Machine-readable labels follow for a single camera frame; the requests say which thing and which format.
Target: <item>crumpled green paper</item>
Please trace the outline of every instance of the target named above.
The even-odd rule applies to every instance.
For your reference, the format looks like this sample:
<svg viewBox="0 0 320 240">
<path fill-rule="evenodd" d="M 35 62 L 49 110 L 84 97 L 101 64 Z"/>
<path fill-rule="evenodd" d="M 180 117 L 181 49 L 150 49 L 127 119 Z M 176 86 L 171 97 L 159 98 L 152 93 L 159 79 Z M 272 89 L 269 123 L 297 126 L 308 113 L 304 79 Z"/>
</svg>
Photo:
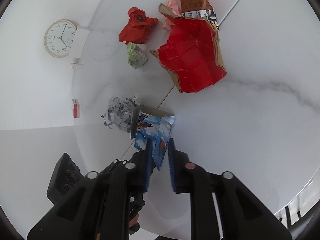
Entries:
<svg viewBox="0 0 320 240">
<path fill-rule="evenodd" d="M 127 45 L 128 64 L 134 69 L 140 68 L 148 60 L 143 50 L 136 44 L 129 42 Z"/>
</svg>

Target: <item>black cable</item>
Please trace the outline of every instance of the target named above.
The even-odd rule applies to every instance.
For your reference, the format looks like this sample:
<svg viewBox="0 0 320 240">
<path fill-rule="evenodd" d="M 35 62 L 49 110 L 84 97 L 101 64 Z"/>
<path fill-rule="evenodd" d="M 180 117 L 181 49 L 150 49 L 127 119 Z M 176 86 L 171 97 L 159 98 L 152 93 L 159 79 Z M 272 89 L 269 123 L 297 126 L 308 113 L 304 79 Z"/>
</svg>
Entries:
<svg viewBox="0 0 320 240">
<path fill-rule="evenodd" d="M 289 228 L 291 226 L 291 217 L 290 217 L 289 206 L 285 207 L 285 214 L 287 216 L 287 228 Z"/>
</svg>

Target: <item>white wall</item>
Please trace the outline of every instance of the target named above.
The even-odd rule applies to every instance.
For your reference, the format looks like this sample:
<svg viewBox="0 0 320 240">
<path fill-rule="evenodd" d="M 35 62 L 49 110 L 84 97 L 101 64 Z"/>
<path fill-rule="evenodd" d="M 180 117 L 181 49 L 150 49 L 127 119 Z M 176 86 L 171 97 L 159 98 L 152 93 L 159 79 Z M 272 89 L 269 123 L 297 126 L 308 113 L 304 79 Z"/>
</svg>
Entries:
<svg viewBox="0 0 320 240">
<path fill-rule="evenodd" d="M 0 130 L 73 125 L 69 59 L 44 48 L 51 23 L 88 26 L 100 0 L 13 0 L 0 19 Z"/>
<path fill-rule="evenodd" d="M 24 238 L 53 206 L 47 188 L 64 152 L 87 173 L 72 126 L 0 131 L 0 205 Z"/>
</svg>

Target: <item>clock hand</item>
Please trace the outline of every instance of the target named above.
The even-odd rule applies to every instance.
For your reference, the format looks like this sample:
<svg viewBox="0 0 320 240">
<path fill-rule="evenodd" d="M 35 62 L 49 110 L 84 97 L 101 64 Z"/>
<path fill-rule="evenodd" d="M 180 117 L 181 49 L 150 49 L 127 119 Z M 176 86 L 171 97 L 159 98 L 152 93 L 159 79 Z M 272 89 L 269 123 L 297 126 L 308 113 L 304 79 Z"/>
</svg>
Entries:
<svg viewBox="0 0 320 240">
<path fill-rule="evenodd" d="M 61 39 L 61 41 L 63 42 L 64 45 L 66 45 L 62 39 Z M 66 45 L 66 47 L 68 47 L 68 46 Z"/>
<path fill-rule="evenodd" d="M 62 32 L 62 34 L 61 34 L 61 40 L 62 40 L 62 35 L 63 35 L 64 30 L 66 29 L 66 27 L 67 27 L 67 24 L 66 24 L 66 26 L 64 27 L 63 32 Z"/>
</svg>

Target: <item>metal screw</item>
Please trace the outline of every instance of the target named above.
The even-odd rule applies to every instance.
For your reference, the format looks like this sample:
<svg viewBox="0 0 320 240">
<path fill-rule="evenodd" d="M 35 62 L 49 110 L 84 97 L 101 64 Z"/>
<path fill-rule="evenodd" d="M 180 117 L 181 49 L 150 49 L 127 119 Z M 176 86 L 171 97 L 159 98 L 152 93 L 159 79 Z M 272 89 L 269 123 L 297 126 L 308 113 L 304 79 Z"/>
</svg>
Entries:
<svg viewBox="0 0 320 240">
<path fill-rule="evenodd" d="M 98 177 L 99 173 L 97 173 L 96 171 L 90 171 L 86 177 L 89 179 L 95 179 L 96 177 Z"/>
<path fill-rule="evenodd" d="M 225 178 L 225 179 L 232 179 L 233 178 L 233 174 L 230 172 L 230 171 L 226 171 L 222 174 L 222 176 Z"/>
<path fill-rule="evenodd" d="M 185 165 L 185 167 L 186 167 L 188 170 L 193 170 L 193 169 L 196 167 L 196 165 L 195 165 L 194 163 L 187 163 L 187 164 Z"/>
<path fill-rule="evenodd" d="M 127 164 L 125 165 L 125 167 L 126 167 L 127 169 L 133 169 L 133 168 L 136 167 L 136 164 L 135 164 L 135 163 L 127 163 Z"/>
</svg>

